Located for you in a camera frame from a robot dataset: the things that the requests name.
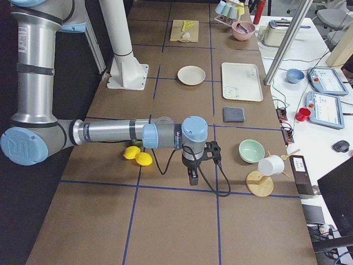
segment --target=yellow lemon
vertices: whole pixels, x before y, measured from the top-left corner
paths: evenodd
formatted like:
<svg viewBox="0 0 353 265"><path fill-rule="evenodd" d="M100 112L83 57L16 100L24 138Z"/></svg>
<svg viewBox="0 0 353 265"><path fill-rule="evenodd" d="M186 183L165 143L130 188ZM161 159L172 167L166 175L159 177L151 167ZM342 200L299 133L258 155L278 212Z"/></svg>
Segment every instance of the yellow lemon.
<svg viewBox="0 0 353 265"><path fill-rule="evenodd" d="M141 166L149 166L152 164L152 156L149 153L140 152L135 157L136 162Z"/></svg>
<svg viewBox="0 0 353 265"><path fill-rule="evenodd" d="M141 150L137 146L129 146L127 149L125 149L124 158L134 159L135 156L140 152Z"/></svg>
<svg viewBox="0 0 353 265"><path fill-rule="evenodd" d="M141 147L142 146L142 141L131 141L131 145Z"/></svg>

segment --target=white tray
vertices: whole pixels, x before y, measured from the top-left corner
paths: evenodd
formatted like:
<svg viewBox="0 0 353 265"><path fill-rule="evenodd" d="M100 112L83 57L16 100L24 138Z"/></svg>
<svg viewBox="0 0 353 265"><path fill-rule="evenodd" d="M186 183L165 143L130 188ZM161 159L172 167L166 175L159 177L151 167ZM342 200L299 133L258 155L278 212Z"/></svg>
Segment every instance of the white tray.
<svg viewBox="0 0 353 265"><path fill-rule="evenodd" d="M262 101L258 67L249 63L222 63L222 94L226 99Z"/></svg>

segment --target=white chair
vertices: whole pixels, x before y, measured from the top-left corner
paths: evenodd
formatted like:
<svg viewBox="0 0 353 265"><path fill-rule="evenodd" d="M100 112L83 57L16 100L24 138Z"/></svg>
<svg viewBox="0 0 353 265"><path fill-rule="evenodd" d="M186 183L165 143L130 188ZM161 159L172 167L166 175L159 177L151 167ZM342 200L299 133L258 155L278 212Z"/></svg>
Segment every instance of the white chair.
<svg viewBox="0 0 353 265"><path fill-rule="evenodd" d="M353 22L353 18L348 13L346 0L334 0L330 2L328 9L317 11L313 21L318 18L330 30L342 30Z"/></svg>
<svg viewBox="0 0 353 265"><path fill-rule="evenodd" d="M352 24L353 22L341 30L330 31L329 33L327 33L325 42L330 51L332 51L336 47L336 45L339 43L339 41L342 39L342 37L344 36L344 34L347 32L348 28Z"/></svg>

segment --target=blue joint cap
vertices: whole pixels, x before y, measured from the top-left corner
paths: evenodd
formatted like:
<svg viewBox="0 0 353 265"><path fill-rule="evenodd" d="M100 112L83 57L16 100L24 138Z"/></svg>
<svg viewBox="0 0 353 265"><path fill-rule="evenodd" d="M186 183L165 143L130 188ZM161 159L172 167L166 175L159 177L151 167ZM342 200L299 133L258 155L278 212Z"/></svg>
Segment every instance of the blue joint cap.
<svg viewBox="0 0 353 265"><path fill-rule="evenodd" d="M1 136L1 149L14 163L31 166L48 157L48 147L36 133L26 128L12 127Z"/></svg>
<svg viewBox="0 0 353 265"><path fill-rule="evenodd" d="M11 4L19 7L35 7L45 1L46 0L10 0Z"/></svg>
<svg viewBox="0 0 353 265"><path fill-rule="evenodd" d="M86 31L86 23L87 22L71 25L64 24L59 31L64 33L84 33Z"/></svg>
<svg viewBox="0 0 353 265"><path fill-rule="evenodd" d="M206 141L207 128L207 122L199 116L190 116L181 125L183 135L192 142Z"/></svg>
<svg viewBox="0 0 353 265"><path fill-rule="evenodd" d="M155 124L146 124L142 128L142 143L146 148L158 148L158 131Z"/></svg>

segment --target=wooden spoon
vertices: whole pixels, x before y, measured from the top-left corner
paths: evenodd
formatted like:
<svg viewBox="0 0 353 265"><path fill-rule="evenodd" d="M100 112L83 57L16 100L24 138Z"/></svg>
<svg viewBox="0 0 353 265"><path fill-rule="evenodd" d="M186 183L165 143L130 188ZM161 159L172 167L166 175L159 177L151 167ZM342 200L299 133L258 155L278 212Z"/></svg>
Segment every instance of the wooden spoon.
<svg viewBox="0 0 353 265"><path fill-rule="evenodd" d="M286 172L282 172L283 175L285 175L287 178L291 178L291 176L289 176Z"/></svg>
<svg viewBox="0 0 353 265"><path fill-rule="evenodd" d="M296 151L294 151L294 152L291 152L290 154L288 154L288 155L281 155L281 158L283 159L283 160L286 160L288 157L290 157L291 155L294 155L295 153L297 153L297 152L299 152L300 151L300 149L298 149L298 150L296 150Z"/></svg>

